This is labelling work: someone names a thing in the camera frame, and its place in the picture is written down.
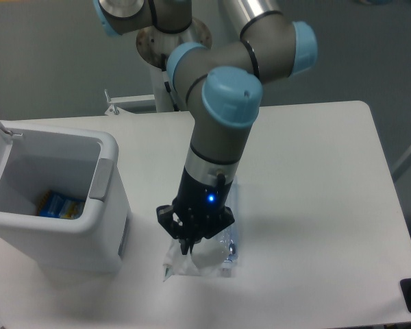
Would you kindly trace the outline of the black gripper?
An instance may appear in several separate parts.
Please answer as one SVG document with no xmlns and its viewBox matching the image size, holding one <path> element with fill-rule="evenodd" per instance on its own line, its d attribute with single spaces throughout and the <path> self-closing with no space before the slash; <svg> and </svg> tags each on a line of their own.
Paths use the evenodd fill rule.
<svg viewBox="0 0 411 329">
<path fill-rule="evenodd" d="M 214 178 L 211 185 L 203 184 L 184 170 L 173 205 L 156 208 L 158 223 L 179 241 L 182 255 L 191 253 L 197 241 L 211 239 L 235 222 L 232 209 L 225 206 L 230 183 L 222 172 Z"/>
</svg>

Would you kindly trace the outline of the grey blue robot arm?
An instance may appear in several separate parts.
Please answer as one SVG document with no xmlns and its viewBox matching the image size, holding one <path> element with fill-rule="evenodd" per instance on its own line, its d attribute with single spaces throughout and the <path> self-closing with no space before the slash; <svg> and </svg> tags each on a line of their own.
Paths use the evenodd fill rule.
<svg viewBox="0 0 411 329">
<path fill-rule="evenodd" d="M 288 21 L 275 1 L 224 1 L 239 39 L 211 49 L 189 40 L 190 1 L 95 1 L 111 36 L 154 28 L 158 65 L 195 125 L 179 189 L 156 210 L 158 223 L 189 254 L 234 223 L 225 204 L 263 94 L 263 84 L 314 66 L 318 45 L 305 22 Z"/>
</svg>

